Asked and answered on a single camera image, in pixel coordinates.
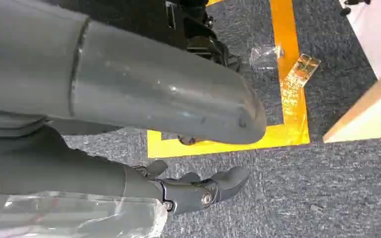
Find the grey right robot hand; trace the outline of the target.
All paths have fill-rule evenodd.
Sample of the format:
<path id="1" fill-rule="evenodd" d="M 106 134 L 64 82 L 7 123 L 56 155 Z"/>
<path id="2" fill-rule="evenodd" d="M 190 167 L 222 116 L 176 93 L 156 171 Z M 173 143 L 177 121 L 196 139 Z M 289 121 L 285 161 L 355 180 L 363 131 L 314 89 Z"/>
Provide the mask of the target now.
<path id="1" fill-rule="evenodd" d="M 249 171 L 159 179 L 67 146 L 55 123 L 130 126 L 229 144 L 259 141 L 261 101 L 231 69 L 40 0 L 0 0 L 0 193 L 62 191 L 144 197 L 170 213 L 238 194 Z"/>

